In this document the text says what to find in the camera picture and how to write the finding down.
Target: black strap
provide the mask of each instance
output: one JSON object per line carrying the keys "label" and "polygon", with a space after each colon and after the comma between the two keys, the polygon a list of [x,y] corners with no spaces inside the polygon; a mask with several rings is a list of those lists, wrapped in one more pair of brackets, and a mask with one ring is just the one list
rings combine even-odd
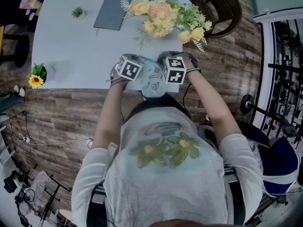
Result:
{"label": "black strap", "polygon": [[104,199],[106,193],[102,184],[97,185],[91,194],[87,212],[87,227],[107,227],[107,214]]}
{"label": "black strap", "polygon": [[232,192],[232,201],[233,201],[233,224],[234,225],[244,225],[245,216],[246,216],[246,209],[243,200],[243,194],[239,179],[236,175],[236,171],[234,168],[226,167],[225,169],[225,176],[234,177],[235,181],[228,182],[231,192]]}

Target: person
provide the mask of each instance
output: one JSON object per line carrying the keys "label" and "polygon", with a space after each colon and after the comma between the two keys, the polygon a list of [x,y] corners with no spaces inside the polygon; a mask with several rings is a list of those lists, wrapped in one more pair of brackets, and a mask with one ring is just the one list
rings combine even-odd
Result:
{"label": "person", "polygon": [[269,139],[252,124],[239,121],[238,125],[243,135],[250,139],[250,146],[259,162],[263,173],[263,192],[278,197],[302,191],[303,162],[286,137]]}
{"label": "person", "polygon": [[78,227],[90,221],[92,193],[100,183],[106,193],[107,226],[234,224],[237,213],[224,166],[235,169],[241,184],[241,224],[258,208],[261,172],[247,139],[219,93],[192,70],[188,57],[183,60],[187,77],[213,124],[218,151],[197,135],[184,108],[168,94],[141,102],[121,126],[125,84],[122,80],[113,83],[72,190],[72,219]]}

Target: flower bouquet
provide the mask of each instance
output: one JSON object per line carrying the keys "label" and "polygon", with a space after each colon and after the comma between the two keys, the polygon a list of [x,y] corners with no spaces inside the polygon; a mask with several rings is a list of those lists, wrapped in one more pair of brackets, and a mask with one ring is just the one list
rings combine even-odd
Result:
{"label": "flower bouquet", "polygon": [[32,75],[30,76],[28,83],[33,88],[38,88],[44,84],[45,80],[46,80],[46,69],[43,66],[43,63],[38,65],[35,64],[32,71]]}
{"label": "flower bouquet", "polygon": [[142,40],[162,38],[180,29],[178,40],[183,44],[192,40],[198,49],[204,52],[201,42],[206,44],[204,32],[211,29],[212,22],[206,21],[205,16],[190,0],[142,0],[129,4],[121,0],[121,7],[130,16],[147,15],[139,35]]}

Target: wicker chair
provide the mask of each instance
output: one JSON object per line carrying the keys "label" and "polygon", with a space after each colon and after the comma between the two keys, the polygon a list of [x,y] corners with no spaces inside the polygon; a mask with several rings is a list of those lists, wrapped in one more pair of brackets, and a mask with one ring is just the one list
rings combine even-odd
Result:
{"label": "wicker chair", "polygon": [[[211,2],[217,11],[219,19],[213,21],[213,28],[216,24],[231,20],[231,24],[223,31],[215,34],[205,34],[205,37],[209,38],[219,38],[230,34],[234,31],[240,24],[242,19],[242,8],[239,0],[207,0],[206,3]],[[192,3],[199,6],[201,3],[205,3],[201,0],[192,0]]]}

